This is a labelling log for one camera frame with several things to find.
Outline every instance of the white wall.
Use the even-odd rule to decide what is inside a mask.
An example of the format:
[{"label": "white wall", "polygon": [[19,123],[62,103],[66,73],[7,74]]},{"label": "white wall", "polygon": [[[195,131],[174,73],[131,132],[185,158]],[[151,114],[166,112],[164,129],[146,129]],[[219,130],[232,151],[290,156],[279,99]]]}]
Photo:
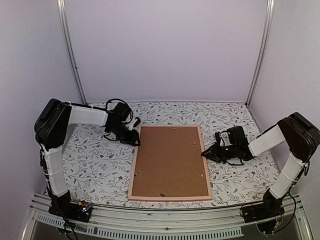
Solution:
[{"label": "white wall", "polygon": [[34,123],[50,98],[79,102],[55,0],[0,1],[0,239],[16,240],[45,179]]},{"label": "white wall", "polygon": [[[320,128],[320,1],[275,1],[270,38],[251,106],[265,130],[293,112]],[[272,151],[282,168],[288,148]],[[320,150],[297,184],[315,239],[320,239]]]},{"label": "white wall", "polygon": [[267,0],[68,0],[87,100],[245,102]]}]

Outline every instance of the table surface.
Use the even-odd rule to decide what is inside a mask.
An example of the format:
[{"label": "table surface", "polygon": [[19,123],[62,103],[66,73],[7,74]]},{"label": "table surface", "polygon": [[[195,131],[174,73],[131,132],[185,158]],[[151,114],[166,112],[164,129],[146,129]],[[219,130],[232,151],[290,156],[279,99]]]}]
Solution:
[{"label": "table surface", "polygon": [[[130,102],[141,124],[200,125],[204,148],[215,142],[214,133],[242,126],[251,141],[259,129],[242,103]],[[95,204],[152,209],[212,208],[262,200],[279,172],[269,152],[244,162],[243,166],[207,160],[211,201],[129,201],[134,147],[103,138],[104,128],[77,125],[62,155],[65,180],[73,200]]]}]

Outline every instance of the leaf pattern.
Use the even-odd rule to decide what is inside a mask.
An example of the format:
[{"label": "leaf pattern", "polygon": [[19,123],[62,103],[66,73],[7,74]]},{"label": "leaf pattern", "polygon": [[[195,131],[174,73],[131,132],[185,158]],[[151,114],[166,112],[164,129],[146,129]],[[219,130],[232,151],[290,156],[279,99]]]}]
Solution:
[{"label": "leaf pattern", "polygon": [[[104,107],[103,103],[94,105]],[[242,103],[131,102],[129,105],[142,124],[200,125],[205,149],[214,143],[215,132],[234,126],[242,126],[249,140],[260,134]],[[108,141],[103,134],[103,127],[77,125],[65,148],[62,163],[73,200],[152,209],[231,206],[262,200],[265,191],[279,175],[269,152],[245,162],[243,166],[208,160],[212,201],[128,201],[134,147]]]}]

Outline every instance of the robotic arm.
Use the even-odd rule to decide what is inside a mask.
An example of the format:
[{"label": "robotic arm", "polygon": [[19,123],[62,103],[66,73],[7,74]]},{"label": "robotic arm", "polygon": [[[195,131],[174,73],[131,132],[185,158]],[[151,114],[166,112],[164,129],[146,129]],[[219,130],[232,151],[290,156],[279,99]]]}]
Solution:
[{"label": "robotic arm", "polygon": [[[120,101],[114,109],[108,110],[108,103]],[[67,127],[71,124],[90,124],[105,127],[105,132],[115,134],[112,141],[139,146],[139,133],[133,129],[140,119],[133,120],[133,112],[128,104],[120,99],[111,99],[105,108],[61,102],[51,99],[34,125],[35,139],[40,145],[40,165],[48,181],[48,194],[51,198],[49,213],[88,222],[91,209],[84,201],[71,203],[70,192],[65,182],[62,165],[63,143]]]},{"label": "robotic arm", "polygon": [[264,194],[263,203],[242,208],[246,223],[283,214],[282,200],[302,173],[307,174],[309,160],[320,144],[320,131],[301,114],[295,112],[278,121],[250,144],[241,126],[229,128],[225,132],[231,145],[221,146],[221,133],[217,132],[217,142],[201,155],[224,164],[231,158],[239,158],[243,165],[242,161],[249,161],[281,143],[288,144],[288,159],[278,179]]}]

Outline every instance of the wire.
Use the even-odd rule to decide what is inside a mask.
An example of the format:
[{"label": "wire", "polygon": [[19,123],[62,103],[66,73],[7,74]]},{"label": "wire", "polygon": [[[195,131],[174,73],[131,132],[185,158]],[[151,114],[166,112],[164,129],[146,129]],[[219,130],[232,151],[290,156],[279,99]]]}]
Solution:
[{"label": "wire", "polygon": [[108,136],[110,135],[111,133],[109,133],[108,135],[103,135],[103,137],[111,142],[116,142],[117,139],[111,139],[111,138],[108,138]]},{"label": "wire", "polygon": [[[64,213],[61,211],[61,209],[59,208],[58,202],[57,202],[55,196],[54,196],[53,193],[52,193],[51,186],[50,186],[50,183],[49,183],[49,182],[48,182],[48,185],[46,186],[46,189],[47,189],[47,191],[48,191],[48,194],[49,194],[50,198],[54,201],[57,209],[59,210],[59,212],[60,212],[61,215],[62,215],[62,218],[63,218],[63,220],[64,220],[64,225],[63,225],[64,230],[67,231],[67,226],[66,226],[66,224],[68,224],[68,225],[70,226],[70,228],[71,228],[71,231],[72,231],[74,237],[75,237],[75,240],[79,240],[79,239],[78,239],[78,236],[77,236],[77,234],[76,234],[76,232],[75,232],[75,227],[73,227],[72,223],[69,221],[69,219],[65,216],[65,214],[64,214]],[[68,234],[65,234],[65,236],[66,236],[68,239],[73,240]]]},{"label": "wire", "polygon": [[105,111],[108,111],[108,104],[110,104],[111,102],[113,101],[119,101],[123,104],[125,104],[129,109],[130,109],[130,119],[128,121],[124,121],[122,122],[123,124],[129,124],[132,122],[132,120],[134,119],[134,112],[132,111],[131,107],[128,105],[128,103],[126,103],[124,100],[120,99],[120,98],[112,98],[112,99],[109,99],[106,103],[105,103]]},{"label": "wire", "polygon": [[283,229],[285,229],[292,221],[292,219],[294,218],[295,214],[296,214],[296,209],[297,209],[297,202],[295,200],[295,198],[291,195],[291,189],[290,191],[288,192],[288,195],[292,198],[293,202],[294,202],[294,210],[293,210],[293,213],[289,219],[289,221],[286,223],[286,225],[284,225],[283,228],[279,229],[278,231],[275,231],[274,233],[278,233],[280,231],[282,231]]},{"label": "wire", "polygon": [[229,165],[231,165],[231,166],[243,166],[243,165],[245,165],[245,164],[242,162],[242,159],[239,159],[239,160],[240,160],[240,163],[241,163],[241,164],[230,163],[230,162],[228,162],[227,160],[225,160],[225,161],[226,161],[227,164],[229,164]]},{"label": "wire", "polygon": [[243,205],[240,207],[240,210],[239,210],[239,214],[240,214],[241,217],[244,217],[244,216],[241,214],[241,210],[242,210],[242,208],[243,208],[244,206],[247,206],[247,205],[251,205],[251,206],[253,206],[253,207],[257,208],[257,209],[262,209],[262,208],[263,208],[263,206],[253,205],[252,203],[245,203],[245,204],[243,204]]},{"label": "wire", "polygon": [[[284,215],[283,215],[283,214],[280,214],[280,219],[277,220],[277,225],[275,226],[275,231],[274,231],[273,233],[270,233],[270,234],[265,234],[265,233],[262,232],[263,235],[265,235],[265,236],[270,236],[270,235],[273,235],[273,234],[275,234],[275,233],[278,233],[278,232],[282,231],[283,229],[285,229],[285,228],[291,223],[292,219],[294,218],[294,216],[295,216],[295,214],[296,214],[297,202],[296,202],[295,198],[291,195],[291,189],[289,190],[288,195],[292,198],[292,200],[293,200],[293,202],[294,202],[294,210],[293,210],[293,213],[292,213],[289,221],[284,225],[284,227],[282,227],[281,229],[277,230],[277,227],[282,223],[282,221],[283,221],[283,219],[284,219]],[[242,214],[241,214],[241,209],[242,209],[242,207],[243,207],[244,205],[242,205],[241,208],[240,208],[240,216],[241,216],[241,217],[243,217]]]}]

